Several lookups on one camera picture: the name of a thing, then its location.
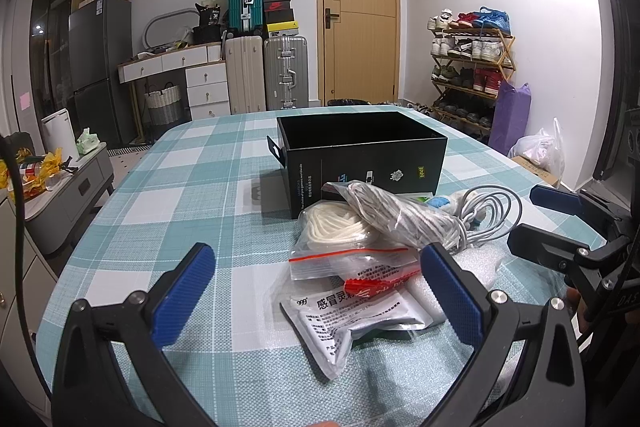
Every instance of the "white appliance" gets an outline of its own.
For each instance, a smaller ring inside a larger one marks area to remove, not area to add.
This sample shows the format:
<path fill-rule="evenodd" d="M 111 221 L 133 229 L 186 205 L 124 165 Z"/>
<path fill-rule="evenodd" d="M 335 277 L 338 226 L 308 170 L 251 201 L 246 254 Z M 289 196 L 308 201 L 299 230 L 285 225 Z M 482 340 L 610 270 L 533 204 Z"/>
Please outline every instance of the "white appliance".
<path fill-rule="evenodd" d="M 63 162 L 69 156 L 72 163 L 80 159 L 68 110 L 61 109 L 42 119 L 42 137 L 47 151 L 55 152 L 58 147 L 62 147 Z"/>

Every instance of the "metal bolt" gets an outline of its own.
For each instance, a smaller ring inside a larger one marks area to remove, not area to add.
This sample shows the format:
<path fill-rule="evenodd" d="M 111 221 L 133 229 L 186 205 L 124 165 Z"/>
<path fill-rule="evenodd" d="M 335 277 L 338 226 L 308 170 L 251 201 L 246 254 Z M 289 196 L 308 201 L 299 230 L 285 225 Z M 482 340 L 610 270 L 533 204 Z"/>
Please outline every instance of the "metal bolt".
<path fill-rule="evenodd" d="M 89 304 L 89 302 L 85 299 L 78 299 L 73 304 L 71 304 L 71 309 L 75 312 L 81 312 L 86 308 L 87 304 Z"/>
<path fill-rule="evenodd" d="M 491 300 L 496 304 L 504 304 L 507 302 L 507 294 L 502 290 L 494 290 L 491 292 Z"/>
<path fill-rule="evenodd" d="M 551 307 L 555 310 L 564 310 L 564 302 L 559 297 L 554 297 L 551 299 Z"/>
<path fill-rule="evenodd" d="M 145 301 L 145 299 L 146 299 L 146 293 L 142 291 L 137 291 L 129 295 L 129 298 L 127 300 L 129 300 L 131 304 L 142 304 Z"/>

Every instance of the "wooden door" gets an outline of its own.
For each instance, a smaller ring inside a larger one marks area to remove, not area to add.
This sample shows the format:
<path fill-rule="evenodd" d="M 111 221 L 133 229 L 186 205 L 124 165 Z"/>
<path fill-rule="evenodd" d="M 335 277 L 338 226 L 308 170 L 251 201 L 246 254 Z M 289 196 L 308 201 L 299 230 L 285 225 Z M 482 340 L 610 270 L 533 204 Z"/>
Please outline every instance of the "wooden door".
<path fill-rule="evenodd" d="M 359 98 L 377 103 L 397 98 L 398 3 L 323 0 L 324 101 Z"/>

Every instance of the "black cable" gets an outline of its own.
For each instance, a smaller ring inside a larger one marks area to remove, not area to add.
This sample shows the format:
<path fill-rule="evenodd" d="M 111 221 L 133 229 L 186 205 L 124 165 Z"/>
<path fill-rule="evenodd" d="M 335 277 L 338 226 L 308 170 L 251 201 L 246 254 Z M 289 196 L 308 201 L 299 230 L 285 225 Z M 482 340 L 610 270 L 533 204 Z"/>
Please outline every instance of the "black cable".
<path fill-rule="evenodd" d="M 44 389 L 47 398 L 51 400 L 51 391 L 40 370 L 36 352 L 31 344 L 31 335 L 27 326 L 27 317 L 24 313 L 24 293 L 22 289 L 22 263 L 24 259 L 24 193 L 22 191 L 22 180 L 20 179 L 20 169 L 15 161 L 14 154 L 9 150 L 9 145 L 0 134 L 0 158 L 4 160 L 9 177 L 14 186 L 15 196 L 15 302 L 18 308 L 18 321 L 22 330 L 22 339 L 27 347 L 31 365 L 36 372 L 38 380 Z"/>
<path fill-rule="evenodd" d="M 578 338 L 578 341 L 577 341 L 578 347 L 584 344 L 584 342 L 589 338 L 591 333 L 593 333 L 596 327 L 607 316 L 613 304 L 617 302 L 618 296 L 622 291 L 622 285 L 625 283 L 626 278 L 628 277 L 629 272 L 631 271 L 631 265 L 634 259 L 636 258 L 636 255 L 638 255 L 639 249 L 640 249 L 640 227 L 636 230 L 636 237 L 634 237 L 633 243 L 627 250 L 626 261 L 624 266 L 622 267 L 622 272 L 620 272 L 620 276 L 616 281 L 616 285 L 613 286 L 613 290 L 611 291 L 607 300 L 604 302 L 602 309 L 600 309 L 600 311 L 595 316 L 595 318 L 590 322 L 589 326 L 587 327 L 587 330 L 583 334 L 581 334 L 580 337 Z"/>

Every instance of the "tablecloth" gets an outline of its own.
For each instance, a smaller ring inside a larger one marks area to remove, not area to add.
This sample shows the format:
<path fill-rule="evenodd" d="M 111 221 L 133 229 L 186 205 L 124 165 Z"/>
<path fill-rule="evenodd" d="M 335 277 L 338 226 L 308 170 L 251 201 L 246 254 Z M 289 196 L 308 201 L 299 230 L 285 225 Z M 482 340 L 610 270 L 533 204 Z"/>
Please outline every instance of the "tablecloth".
<path fill-rule="evenodd" d="M 293 427 L 334 420 L 349 426 L 415 426 L 470 356 L 444 323 L 408 340 L 355 347 L 334 381 L 320 373 L 278 302 L 289 284 L 289 219 L 279 163 L 266 136 L 276 117 L 400 110 L 448 137 L 438 194 L 502 184 L 524 198 L 523 221 L 597 247 L 602 238 L 576 217 L 533 206 L 540 179 L 447 125 L 393 106 L 262 112 L 198 120 L 162 138 L 127 175 L 74 250 L 38 330 L 37 357 L 51 385 L 71 303 L 121 302 L 173 269 L 197 241 L 216 253 L 214 279 L 180 338 L 164 349 L 182 381 L 221 426 Z M 506 248 L 506 240 L 500 240 Z M 508 254 L 495 287 L 516 301 L 544 303 L 560 278 Z M 141 410 L 156 416 L 126 350 L 114 346 Z M 518 346 L 512 349 L 513 354 Z"/>

